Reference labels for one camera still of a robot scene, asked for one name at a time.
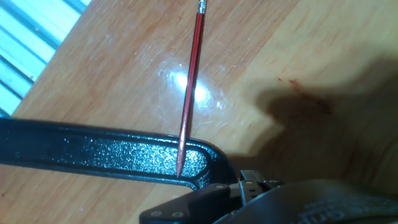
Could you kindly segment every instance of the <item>wood grain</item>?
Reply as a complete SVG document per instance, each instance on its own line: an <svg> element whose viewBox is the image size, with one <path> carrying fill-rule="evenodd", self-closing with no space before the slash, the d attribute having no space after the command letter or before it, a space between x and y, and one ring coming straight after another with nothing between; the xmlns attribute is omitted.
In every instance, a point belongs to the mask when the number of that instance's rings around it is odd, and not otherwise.
<svg viewBox="0 0 398 224"><path fill-rule="evenodd" d="M397 194L397 7L209 1L192 136L236 169ZM178 134L196 8L93 0L14 117ZM0 166L0 222L137 223L141 211L189 191Z"/></svg>

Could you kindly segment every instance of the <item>red stain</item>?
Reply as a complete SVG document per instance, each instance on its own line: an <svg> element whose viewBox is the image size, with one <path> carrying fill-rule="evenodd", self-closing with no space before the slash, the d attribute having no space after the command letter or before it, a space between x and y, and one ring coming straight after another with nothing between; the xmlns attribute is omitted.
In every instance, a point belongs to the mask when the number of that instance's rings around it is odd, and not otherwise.
<svg viewBox="0 0 398 224"><path fill-rule="evenodd" d="M321 99L319 96L315 96L309 93L306 93L303 91L303 86L297 81L297 80L289 80L289 82L292 84L293 90L302 98L306 100L311 100L314 101L318 105L318 109L322 113L331 113L331 107L329 103Z"/></svg>

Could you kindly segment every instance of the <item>screw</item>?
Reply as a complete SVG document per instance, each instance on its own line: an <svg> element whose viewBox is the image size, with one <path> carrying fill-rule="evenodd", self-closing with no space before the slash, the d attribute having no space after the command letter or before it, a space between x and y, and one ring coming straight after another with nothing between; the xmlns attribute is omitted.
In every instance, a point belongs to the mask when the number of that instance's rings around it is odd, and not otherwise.
<svg viewBox="0 0 398 224"><path fill-rule="evenodd" d="M159 217L159 216L162 215L162 212L161 211L154 211L154 212L151 212L150 215L152 217Z"/></svg>
<svg viewBox="0 0 398 224"><path fill-rule="evenodd" d="M175 217L175 218L181 218L181 217L184 216L184 213L182 213L182 212L174 212L172 214L172 216Z"/></svg>

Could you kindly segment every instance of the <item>red pencil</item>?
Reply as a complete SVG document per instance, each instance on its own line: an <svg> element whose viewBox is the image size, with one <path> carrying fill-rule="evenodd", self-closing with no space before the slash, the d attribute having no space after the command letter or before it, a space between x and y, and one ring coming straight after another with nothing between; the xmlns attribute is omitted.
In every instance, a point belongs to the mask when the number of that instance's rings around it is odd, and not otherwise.
<svg viewBox="0 0 398 224"><path fill-rule="evenodd" d="M188 72L188 83L187 90L185 92L184 107L182 111L181 129L180 129L180 140L178 142L178 153L177 153L177 177L180 177L182 173L182 168L185 162L185 144L187 142L188 136L188 126L191 110L193 108L194 99L194 84L197 79L198 62L199 62L199 52L201 45L201 35L203 31L203 21L205 18L206 11L206 0L199 1L199 9L197 14L197 20L195 24L195 33L193 35L192 51L191 51L191 61L189 64Z"/></svg>

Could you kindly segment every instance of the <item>metal jaw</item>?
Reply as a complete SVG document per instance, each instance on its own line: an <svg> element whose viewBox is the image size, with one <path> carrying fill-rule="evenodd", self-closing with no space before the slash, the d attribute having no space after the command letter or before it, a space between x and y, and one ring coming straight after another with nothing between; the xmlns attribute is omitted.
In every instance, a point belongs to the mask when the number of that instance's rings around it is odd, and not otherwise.
<svg viewBox="0 0 398 224"><path fill-rule="evenodd" d="M70 124L0 119L0 163L164 184L193 190L237 182L214 146L187 142L187 160L176 177L178 137Z"/></svg>

